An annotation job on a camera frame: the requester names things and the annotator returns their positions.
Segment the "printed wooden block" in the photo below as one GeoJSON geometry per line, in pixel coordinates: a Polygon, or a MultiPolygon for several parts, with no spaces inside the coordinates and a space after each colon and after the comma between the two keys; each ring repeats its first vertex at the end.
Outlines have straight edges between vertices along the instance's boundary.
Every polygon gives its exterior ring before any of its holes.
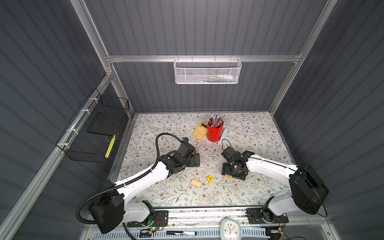
{"type": "Polygon", "coordinates": [[[230,176],[230,175],[225,175],[224,177],[231,179],[231,180],[235,179],[233,176],[230,176]]]}

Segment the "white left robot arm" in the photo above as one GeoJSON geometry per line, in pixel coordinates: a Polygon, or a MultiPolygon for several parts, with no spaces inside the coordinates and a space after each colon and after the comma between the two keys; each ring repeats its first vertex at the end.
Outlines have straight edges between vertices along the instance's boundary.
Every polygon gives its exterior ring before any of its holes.
{"type": "Polygon", "coordinates": [[[151,226],[156,211],[148,201],[132,203],[131,200],[150,186],[166,180],[187,167],[198,167],[196,148],[182,142],[179,149],[171,151],[160,159],[154,169],[148,169],[122,181],[108,183],[111,187],[122,187],[95,197],[89,211],[96,221],[100,232],[107,234],[120,224],[137,223],[139,226],[151,226]]]}

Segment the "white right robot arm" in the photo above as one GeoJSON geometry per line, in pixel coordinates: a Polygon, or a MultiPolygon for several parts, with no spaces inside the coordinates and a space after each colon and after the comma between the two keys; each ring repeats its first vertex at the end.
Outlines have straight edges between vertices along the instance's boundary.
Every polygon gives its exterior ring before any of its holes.
{"type": "Polygon", "coordinates": [[[244,181],[250,172],[259,173],[289,186],[284,195],[271,196],[262,206],[262,218],[267,223],[298,210],[316,215],[329,194],[328,187],[311,165],[283,164],[250,151],[240,153],[232,147],[224,149],[222,157],[226,160],[223,175],[244,181]]]}

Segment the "ridged wooden block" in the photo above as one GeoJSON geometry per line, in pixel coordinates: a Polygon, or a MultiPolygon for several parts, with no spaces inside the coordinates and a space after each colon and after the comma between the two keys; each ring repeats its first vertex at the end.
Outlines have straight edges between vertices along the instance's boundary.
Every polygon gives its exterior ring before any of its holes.
{"type": "Polygon", "coordinates": [[[200,181],[197,181],[197,180],[195,180],[195,179],[192,179],[192,180],[191,180],[191,185],[192,185],[192,186],[195,186],[195,187],[197,187],[197,188],[201,188],[202,185],[203,185],[203,183],[200,182],[200,181]]]}

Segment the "yellow letter cube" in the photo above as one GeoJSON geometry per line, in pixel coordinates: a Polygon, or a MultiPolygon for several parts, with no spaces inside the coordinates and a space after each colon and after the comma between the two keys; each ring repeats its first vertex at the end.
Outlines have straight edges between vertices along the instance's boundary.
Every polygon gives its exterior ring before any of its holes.
{"type": "Polygon", "coordinates": [[[214,181],[214,178],[213,178],[212,176],[208,176],[208,177],[207,177],[207,181],[208,181],[209,183],[211,183],[211,182],[214,181]]]}

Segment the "yellow calculator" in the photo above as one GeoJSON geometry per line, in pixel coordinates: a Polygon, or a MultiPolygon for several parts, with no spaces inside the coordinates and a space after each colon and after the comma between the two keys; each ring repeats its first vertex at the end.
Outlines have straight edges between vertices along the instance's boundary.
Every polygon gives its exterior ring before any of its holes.
{"type": "Polygon", "coordinates": [[[193,132],[192,136],[197,140],[201,141],[207,134],[208,125],[205,123],[201,123],[193,132]]]}

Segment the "grey flat eraser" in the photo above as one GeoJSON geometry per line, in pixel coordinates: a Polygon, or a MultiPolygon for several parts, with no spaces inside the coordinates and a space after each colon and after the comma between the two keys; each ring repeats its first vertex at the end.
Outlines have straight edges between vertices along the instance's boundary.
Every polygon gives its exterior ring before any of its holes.
{"type": "Polygon", "coordinates": [[[221,140],[225,139],[229,133],[229,129],[225,128],[223,129],[222,135],[221,135],[221,140]]]}

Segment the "red pen cup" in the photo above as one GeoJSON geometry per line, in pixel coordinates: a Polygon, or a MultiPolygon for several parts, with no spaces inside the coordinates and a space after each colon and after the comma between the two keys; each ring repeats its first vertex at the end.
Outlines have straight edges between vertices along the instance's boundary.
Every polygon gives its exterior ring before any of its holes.
{"type": "Polygon", "coordinates": [[[217,126],[214,124],[215,122],[212,119],[209,119],[206,137],[210,142],[215,143],[221,139],[224,122],[220,120],[217,126]]]}

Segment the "bundle of pens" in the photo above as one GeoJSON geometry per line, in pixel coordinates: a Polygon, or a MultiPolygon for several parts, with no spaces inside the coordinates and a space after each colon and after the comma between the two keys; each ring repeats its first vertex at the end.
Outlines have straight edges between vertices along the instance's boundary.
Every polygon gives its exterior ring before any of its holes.
{"type": "Polygon", "coordinates": [[[208,125],[211,128],[218,129],[223,125],[223,123],[224,123],[224,120],[221,115],[212,114],[211,118],[209,119],[208,125]]]}

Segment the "white analog clock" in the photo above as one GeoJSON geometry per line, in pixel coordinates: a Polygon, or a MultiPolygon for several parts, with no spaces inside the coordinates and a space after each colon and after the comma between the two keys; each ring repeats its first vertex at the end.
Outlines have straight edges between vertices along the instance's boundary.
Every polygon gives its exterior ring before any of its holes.
{"type": "Polygon", "coordinates": [[[230,218],[224,218],[220,225],[220,239],[221,240],[240,240],[242,238],[242,231],[240,224],[230,218]]]}

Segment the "yellow highlighter pen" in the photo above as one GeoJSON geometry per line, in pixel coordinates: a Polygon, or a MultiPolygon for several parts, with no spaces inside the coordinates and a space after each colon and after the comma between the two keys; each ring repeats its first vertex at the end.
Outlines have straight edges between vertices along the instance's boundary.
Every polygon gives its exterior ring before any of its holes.
{"type": "Polygon", "coordinates": [[[112,137],[111,140],[110,140],[110,144],[109,144],[109,146],[108,146],[108,148],[107,148],[107,151],[106,151],[106,153],[105,153],[105,158],[106,158],[106,159],[108,159],[108,158],[110,157],[110,154],[111,154],[112,149],[113,149],[113,147],[114,147],[114,143],[115,143],[115,141],[116,141],[116,137],[117,137],[117,135],[113,135],[113,137],[112,137]]]}

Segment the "black marker pen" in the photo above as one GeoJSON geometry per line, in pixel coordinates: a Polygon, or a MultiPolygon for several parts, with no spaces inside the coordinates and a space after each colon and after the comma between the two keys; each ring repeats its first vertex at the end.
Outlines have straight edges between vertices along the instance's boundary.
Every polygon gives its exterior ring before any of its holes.
{"type": "Polygon", "coordinates": [[[195,231],[166,231],[167,235],[171,236],[196,236],[197,232],[195,231]]]}

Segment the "black foam pad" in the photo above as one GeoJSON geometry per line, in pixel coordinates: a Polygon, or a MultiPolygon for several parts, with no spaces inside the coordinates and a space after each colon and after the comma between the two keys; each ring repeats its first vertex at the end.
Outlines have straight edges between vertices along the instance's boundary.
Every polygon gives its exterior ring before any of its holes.
{"type": "Polygon", "coordinates": [[[121,120],[121,115],[97,113],[96,117],[91,120],[87,132],[90,134],[112,137],[115,134],[117,127],[120,125],[121,120]]]}

